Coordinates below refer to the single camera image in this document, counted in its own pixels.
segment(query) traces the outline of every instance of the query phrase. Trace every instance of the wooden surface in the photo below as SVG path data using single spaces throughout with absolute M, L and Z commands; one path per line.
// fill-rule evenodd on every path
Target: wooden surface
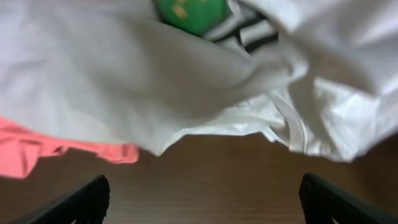
M 306 172 L 398 215 L 396 146 L 392 138 L 353 164 L 294 154 L 260 134 L 189 136 L 136 164 L 73 150 L 41 159 L 26 180 L 1 178 L 0 223 L 98 174 L 111 185 L 105 223 L 304 223 L 298 191 Z

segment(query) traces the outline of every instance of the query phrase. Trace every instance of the white fabric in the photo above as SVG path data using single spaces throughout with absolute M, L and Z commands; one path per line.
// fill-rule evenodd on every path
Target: white fabric
M 262 132 L 352 161 L 396 130 L 395 0 L 242 2 L 280 30 L 251 56 L 161 24 L 149 0 L 1 0 L 0 115 L 158 155 L 185 134 Z

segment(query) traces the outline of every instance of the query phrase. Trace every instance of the white cloth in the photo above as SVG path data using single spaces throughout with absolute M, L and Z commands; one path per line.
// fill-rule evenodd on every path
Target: white cloth
M 160 23 L 149 0 L 2 0 L 0 115 L 157 155 L 185 134 L 262 132 L 352 161 L 397 129 L 397 1 L 242 2 L 278 43 L 216 45 Z

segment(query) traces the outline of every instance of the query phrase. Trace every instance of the green toy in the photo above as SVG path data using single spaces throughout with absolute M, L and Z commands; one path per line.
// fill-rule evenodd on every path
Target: green toy
M 201 36 L 230 14 L 226 0 L 155 0 L 164 22 Z

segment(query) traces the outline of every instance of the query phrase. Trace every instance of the pink cloth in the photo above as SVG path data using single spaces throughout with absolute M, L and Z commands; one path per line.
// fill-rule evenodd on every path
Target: pink cloth
M 29 131 L 0 118 L 0 175 L 23 179 L 32 172 L 40 157 L 60 156 L 68 148 L 94 152 L 109 162 L 134 163 L 138 147 L 134 144 L 100 144 L 52 138 Z

